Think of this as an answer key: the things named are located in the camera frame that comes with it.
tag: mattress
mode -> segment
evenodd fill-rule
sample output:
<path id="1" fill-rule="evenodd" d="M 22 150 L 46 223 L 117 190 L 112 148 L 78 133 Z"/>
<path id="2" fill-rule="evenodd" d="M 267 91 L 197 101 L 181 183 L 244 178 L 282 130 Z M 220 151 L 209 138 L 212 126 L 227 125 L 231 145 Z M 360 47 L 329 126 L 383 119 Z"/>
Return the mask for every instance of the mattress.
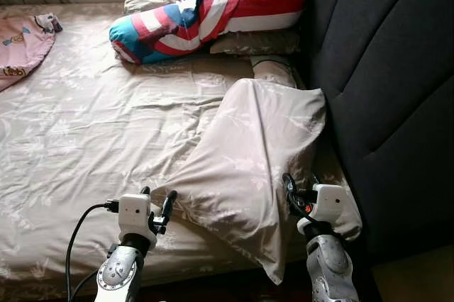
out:
<path id="1" fill-rule="evenodd" d="M 63 296 L 65 252 L 81 214 L 163 183 L 197 145 L 228 88 L 253 77 L 249 59 L 223 55 L 122 63 L 108 39 L 121 10 L 0 7 L 0 18 L 52 12 L 63 27 L 39 68 L 0 92 L 1 301 Z M 324 179 L 348 186 L 331 151 L 318 159 Z M 74 283 L 99 267 L 118 234 L 117 215 L 89 214 L 72 251 Z M 288 260 L 303 256 L 304 239 L 295 235 Z M 207 230 L 173 218 L 145 259 L 143 283 L 251 267 Z"/>

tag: bed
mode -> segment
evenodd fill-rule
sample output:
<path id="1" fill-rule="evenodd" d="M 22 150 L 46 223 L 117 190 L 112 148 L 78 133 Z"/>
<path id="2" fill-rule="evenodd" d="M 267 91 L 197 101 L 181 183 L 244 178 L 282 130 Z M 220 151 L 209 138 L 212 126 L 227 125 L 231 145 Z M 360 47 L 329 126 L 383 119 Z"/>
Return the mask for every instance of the bed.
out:
<path id="1" fill-rule="evenodd" d="M 2 301 L 64 296 L 65 251 L 82 212 L 165 182 L 199 143 L 227 90 L 255 76 L 249 57 L 232 55 L 199 52 L 154 65 L 120 61 L 107 37 L 122 5 L 0 7 L 0 18 L 53 12 L 63 27 L 42 64 L 0 92 Z M 294 86 L 293 76 L 294 69 L 279 81 Z M 353 201 L 325 138 L 314 171 L 343 185 Z M 360 217 L 355 208 L 349 214 L 337 226 L 354 237 Z M 87 217 L 73 247 L 74 281 L 104 261 L 117 237 L 116 215 Z M 287 261 L 301 258 L 304 238 L 295 233 Z M 146 258 L 143 284 L 256 266 L 208 230 L 173 218 Z"/>

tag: floral pattern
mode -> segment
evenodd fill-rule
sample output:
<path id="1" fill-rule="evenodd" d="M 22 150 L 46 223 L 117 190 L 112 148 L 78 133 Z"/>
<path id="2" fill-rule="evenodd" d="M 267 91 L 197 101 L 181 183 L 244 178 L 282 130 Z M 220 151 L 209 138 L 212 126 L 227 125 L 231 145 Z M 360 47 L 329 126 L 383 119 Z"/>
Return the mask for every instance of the floral pattern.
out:
<path id="1" fill-rule="evenodd" d="M 177 190 L 176 216 L 260 263 L 279 284 L 289 231 L 295 228 L 281 176 L 297 165 L 305 169 L 297 179 L 309 177 L 324 104 L 320 89 L 238 80 L 187 161 L 154 190 L 155 199 Z"/>
<path id="2" fill-rule="evenodd" d="M 108 41 L 122 7 L 0 6 L 0 18 L 53 12 L 64 27 L 33 75 L 0 92 L 0 301 L 64 296 L 66 247 L 81 214 L 165 183 L 198 145 L 227 90 L 253 77 L 249 59 L 227 55 L 123 64 Z M 278 173 L 272 170 L 273 181 Z M 116 216 L 90 213 L 72 251 L 73 282 L 98 267 L 117 239 Z M 175 217 L 147 256 L 143 283 L 257 265 L 243 255 Z"/>

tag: wrinkled fabric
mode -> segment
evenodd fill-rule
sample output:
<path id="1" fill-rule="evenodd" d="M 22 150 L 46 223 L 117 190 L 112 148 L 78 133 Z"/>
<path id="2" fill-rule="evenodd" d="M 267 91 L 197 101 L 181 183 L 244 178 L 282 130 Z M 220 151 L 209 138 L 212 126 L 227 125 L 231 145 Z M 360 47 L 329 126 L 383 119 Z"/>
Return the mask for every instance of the wrinkled fabric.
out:
<path id="1" fill-rule="evenodd" d="M 263 79 L 284 86 L 296 88 L 289 59 L 279 55 L 251 56 L 254 79 Z"/>
<path id="2" fill-rule="evenodd" d="M 224 52 L 236 55 L 288 55 L 299 52 L 296 30 L 227 33 L 210 47 L 211 54 Z"/>
<path id="3" fill-rule="evenodd" d="M 282 175 L 305 185 L 324 126 L 320 89 L 238 80 L 186 162 L 153 195 L 176 190 L 175 214 L 259 262 L 279 284 L 295 228 Z"/>
<path id="4" fill-rule="evenodd" d="M 66 247 L 81 214 L 166 182 L 201 140 L 226 91 L 254 77 L 250 60 L 225 55 L 122 64 L 106 38 L 122 8 L 0 6 L 0 18 L 53 12 L 64 27 L 33 76 L 0 92 L 0 301 L 64 296 Z M 316 163 L 320 177 L 348 188 L 331 153 L 318 153 Z M 345 219 L 339 223 L 352 230 Z M 304 237 L 293 233 L 287 261 L 305 257 Z M 89 214 L 72 251 L 74 283 L 99 267 L 118 234 L 118 216 Z M 145 259 L 143 285 L 256 266 L 175 215 Z"/>
<path id="5" fill-rule="evenodd" d="M 53 13 L 0 19 L 0 91 L 37 67 L 61 30 Z"/>

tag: gray headboard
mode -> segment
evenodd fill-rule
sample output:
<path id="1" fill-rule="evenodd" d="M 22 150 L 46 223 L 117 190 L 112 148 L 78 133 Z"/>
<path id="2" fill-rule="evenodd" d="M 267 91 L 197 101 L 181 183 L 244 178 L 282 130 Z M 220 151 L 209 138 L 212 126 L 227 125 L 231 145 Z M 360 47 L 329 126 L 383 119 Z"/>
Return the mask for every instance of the gray headboard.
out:
<path id="1" fill-rule="evenodd" d="M 453 0 L 307 0 L 301 73 L 377 259 L 453 240 Z"/>

